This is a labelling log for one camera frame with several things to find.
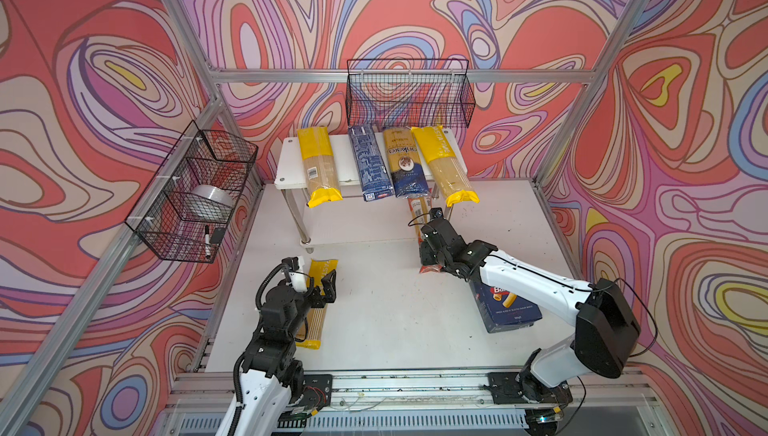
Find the red spaghetti bag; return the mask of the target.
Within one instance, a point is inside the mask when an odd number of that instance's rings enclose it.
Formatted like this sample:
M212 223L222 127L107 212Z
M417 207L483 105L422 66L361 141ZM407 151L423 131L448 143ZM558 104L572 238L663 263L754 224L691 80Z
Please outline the red spaghetti bag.
M429 253L429 246L424 242L422 227L430 222L430 211L432 210L432 198L430 196L419 196L408 199L411 211L411 220L409 227L415 229L419 245L420 273L440 272L441 266L437 263L436 257Z

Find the dark blue spaghetti bag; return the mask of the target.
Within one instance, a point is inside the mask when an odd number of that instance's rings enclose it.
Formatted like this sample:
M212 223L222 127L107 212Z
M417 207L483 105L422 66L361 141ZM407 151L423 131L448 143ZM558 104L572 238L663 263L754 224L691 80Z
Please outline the dark blue spaghetti bag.
M390 127L384 130L383 138L395 196L426 196L429 186L411 130Z

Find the blue spaghetti box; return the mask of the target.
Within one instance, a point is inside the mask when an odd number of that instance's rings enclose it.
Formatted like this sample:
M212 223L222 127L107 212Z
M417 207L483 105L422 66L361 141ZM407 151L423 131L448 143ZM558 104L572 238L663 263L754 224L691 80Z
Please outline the blue spaghetti box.
M394 186L371 125L348 127L362 195L366 202L394 196Z

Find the yellow spaghetti bag long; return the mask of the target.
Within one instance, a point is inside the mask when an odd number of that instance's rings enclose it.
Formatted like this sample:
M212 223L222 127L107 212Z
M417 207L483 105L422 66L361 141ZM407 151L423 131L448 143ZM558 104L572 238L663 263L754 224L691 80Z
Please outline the yellow spaghetti bag long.
M297 132L309 200L316 208L343 199L336 171L333 148L326 127L302 128Z

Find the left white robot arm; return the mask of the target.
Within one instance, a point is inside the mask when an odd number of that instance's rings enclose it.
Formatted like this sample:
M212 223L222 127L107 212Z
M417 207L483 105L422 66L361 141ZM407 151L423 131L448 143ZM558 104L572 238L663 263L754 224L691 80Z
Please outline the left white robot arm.
M270 435L281 422L304 423L331 403L333 377L305 374L296 358L309 312L336 300L336 271L319 281L283 262L256 293L259 319L232 369L234 396L219 435Z

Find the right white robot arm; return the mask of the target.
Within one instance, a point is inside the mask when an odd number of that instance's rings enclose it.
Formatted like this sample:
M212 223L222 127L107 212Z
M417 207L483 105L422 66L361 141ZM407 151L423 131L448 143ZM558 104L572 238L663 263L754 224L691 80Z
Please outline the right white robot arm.
M539 401L541 392L588 373L608 379L622 375L641 329L616 282L602 278L590 283L561 276L492 243L466 242L441 215L432 216L420 233L425 262L462 280L513 293L572 326L567 338L532 352L518 373L518 385L529 393L529 400Z

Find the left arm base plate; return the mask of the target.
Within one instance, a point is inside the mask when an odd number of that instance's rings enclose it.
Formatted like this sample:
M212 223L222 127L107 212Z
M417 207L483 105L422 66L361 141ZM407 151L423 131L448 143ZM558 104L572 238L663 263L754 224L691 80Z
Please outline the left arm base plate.
M333 375L319 373L305 375L301 383L289 385L291 397L287 408L291 411L310 412L329 406L332 401Z

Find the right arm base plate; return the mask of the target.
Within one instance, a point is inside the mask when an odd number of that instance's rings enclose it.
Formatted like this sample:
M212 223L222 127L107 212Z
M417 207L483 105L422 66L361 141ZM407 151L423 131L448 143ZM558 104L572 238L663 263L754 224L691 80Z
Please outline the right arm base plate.
M519 372L490 372L484 388L495 404L539 404L568 406L573 402L570 386L563 382L546 387L531 375Z

